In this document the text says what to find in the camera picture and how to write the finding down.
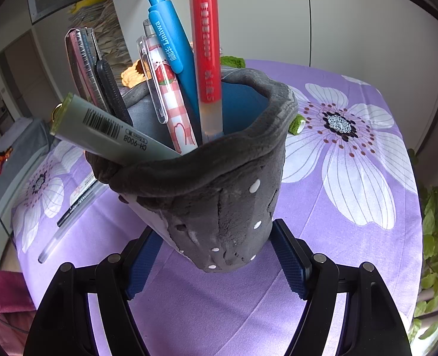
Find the pink sleeve forearm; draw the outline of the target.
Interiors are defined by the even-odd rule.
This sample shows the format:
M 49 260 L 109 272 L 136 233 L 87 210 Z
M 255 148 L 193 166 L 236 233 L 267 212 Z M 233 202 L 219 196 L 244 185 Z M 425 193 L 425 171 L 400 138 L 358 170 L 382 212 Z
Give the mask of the pink sleeve forearm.
M 0 270 L 0 346 L 8 355 L 22 355 L 36 314 L 21 272 Z

